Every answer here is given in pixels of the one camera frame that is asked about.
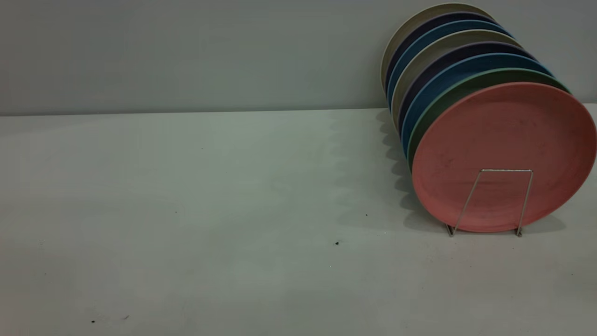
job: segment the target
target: white table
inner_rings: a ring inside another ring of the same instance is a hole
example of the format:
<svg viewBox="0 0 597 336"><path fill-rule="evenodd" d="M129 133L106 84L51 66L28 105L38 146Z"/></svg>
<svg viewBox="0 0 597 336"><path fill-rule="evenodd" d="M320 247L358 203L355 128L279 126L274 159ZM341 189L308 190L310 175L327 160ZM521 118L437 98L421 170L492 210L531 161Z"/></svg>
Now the white table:
<svg viewBox="0 0 597 336"><path fill-rule="evenodd" d="M595 333L596 169L450 238L385 109L5 117L0 155L1 335Z"/></svg>

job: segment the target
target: navy blue plate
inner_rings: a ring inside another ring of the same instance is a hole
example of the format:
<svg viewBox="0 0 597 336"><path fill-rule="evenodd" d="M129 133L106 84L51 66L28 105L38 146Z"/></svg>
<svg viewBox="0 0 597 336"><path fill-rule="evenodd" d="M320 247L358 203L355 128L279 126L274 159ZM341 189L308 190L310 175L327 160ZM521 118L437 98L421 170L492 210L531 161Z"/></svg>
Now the navy blue plate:
<svg viewBox="0 0 597 336"><path fill-rule="evenodd" d="M451 23L446 23L441 25L437 28L434 28L423 36L419 37L416 41L414 41L410 47L406 49L404 54L400 57L396 65L393 67L392 74L390 75L390 80L388 82L387 87L387 101L389 105L392 105L392 97L394 94L394 88L396 87L396 83L400 78L400 74L404 71L404 68L408 65L408 63L419 53L421 50L425 49L429 44L433 43L437 39L440 39L444 36L447 36L452 33L460 32L463 30L471 30L471 29L485 29L485 30L493 30L496 32L500 32L511 36L510 33L506 32L502 27L498 26L495 23L480 21L480 20L462 20L456 21Z"/></svg>
<svg viewBox="0 0 597 336"><path fill-rule="evenodd" d="M413 99L417 96L417 93L423 88L427 82L440 71L455 64L463 59L467 59L472 56L490 54L490 53L507 53L525 56L530 59L535 59L532 55L527 53L524 49L519 48L515 45L502 43L502 42L477 42L472 44L463 45L460 48L456 48L442 57L436 59L428 67L421 72L421 74L413 81L404 95L402 103L398 111L398 134L401 134L402 124L404 123L404 117L406 111L410 106Z"/></svg>
<svg viewBox="0 0 597 336"><path fill-rule="evenodd" d="M392 54L392 58L390 58L390 62L387 66L387 74L386 74L386 88L387 84L390 80L390 74L392 73L392 69L396 65L396 62L400 59L400 56L404 54L406 49L410 47L410 45L416 41L419 37L423 36L426 32L437 28L441 25L446 23L454 22L454 21L462 21L462 20L479 20L479 21L486 21L491 23L496 23L491 18L471 12L455 12L455 13L448 13L443 14L440 16L436 16L430 20L423 22L419 27L415 28L413 32L408 34L408 36L398 45L394 53Z"/></svg>
<svg viewBox="0 0 597 336"><path fill-rule="evenodd" d="M539 64L539 62L524 56L506 53L477 55L451 65L428 81L409 106L404 118L401 134L404 154L407 154L408 141L414 126L421 117L423 111L436 97L452 85L472 75L500 68L530 69L553 77L551 72L549 72L543 65Z"/></svg>

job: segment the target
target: beige plate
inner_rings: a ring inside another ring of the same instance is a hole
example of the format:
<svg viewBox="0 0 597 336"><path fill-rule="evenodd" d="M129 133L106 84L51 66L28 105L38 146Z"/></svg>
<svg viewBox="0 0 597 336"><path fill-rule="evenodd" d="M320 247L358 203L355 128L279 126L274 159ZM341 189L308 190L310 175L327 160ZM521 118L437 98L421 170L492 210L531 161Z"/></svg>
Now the beige plate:
<svg viewBox="0 0 597 336"><path fill-rule="evenodd" d="M413 57L406 68L404 68L404 71L398 78L398 82L396 82L396 87L394 88L394 94L392 96L392 119L396 129L398 129L398 117L401 113L401 111L399 111L400 104L402 103L408 88L421 72L433 63L433 61L446 53L464 45L477 42L503 42L520 47L518 42L508 35L485 29L463 30L461 32L452 33L428 45Z"/></svg>
<svg viewBox="0 0 597 336"><path fill-rule="evenodd" d="M381 86L383 87L384 92L386 92L387 66L390 62L390 59L392 58L392 55L394 54L394 51L398 48L400 43L402 43L404 39L422 23L436 16L453 12L477 13L493 19L489 14L487 14L484 10L480 8L477 8L472 5L459 3L441 4L429 7L426 10L422 10L417 14L413 15L394 33L394 36L392 36L392 39L390 39L390 42L388 42L387 44L386 51L383 53L383 59L381 60Z"/></svg>

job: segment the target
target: white surface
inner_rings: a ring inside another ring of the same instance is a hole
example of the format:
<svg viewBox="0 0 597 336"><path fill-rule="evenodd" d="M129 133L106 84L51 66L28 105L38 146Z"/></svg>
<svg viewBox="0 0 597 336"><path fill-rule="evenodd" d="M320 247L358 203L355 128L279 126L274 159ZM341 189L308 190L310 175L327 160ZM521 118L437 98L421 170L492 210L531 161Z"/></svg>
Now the white surface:
<svg viewBox="0 0 597 336"><path fill-rule="evenodd" d="M386 109L10 117L0 155L1 335L595 334L595 169L449 238Z"/></svg>
<svg viewBox="0 0 597 336"><path fill-rule="evenodd" d="M0 114L385 107L394 31L438 0L3 0ZM584 102L597 2L470 0Z"/></svg>

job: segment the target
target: pink plate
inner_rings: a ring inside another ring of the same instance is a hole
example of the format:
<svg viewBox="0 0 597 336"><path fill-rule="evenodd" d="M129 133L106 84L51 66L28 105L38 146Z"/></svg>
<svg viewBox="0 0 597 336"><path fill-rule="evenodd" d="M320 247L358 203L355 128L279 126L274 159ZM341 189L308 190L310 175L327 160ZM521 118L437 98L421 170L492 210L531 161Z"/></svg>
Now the pink plate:
<svg viewBox="0 0 597 336"><path fill-rule="evenodd" d="M481 169L532 169L527 225L576 193L596 151L593 119L574 97L544 84L500 84L462 98L435 120L417 148L413 183L423 206L455 226ZM529 177L484 172L458 228L515 229Z"/></svg>

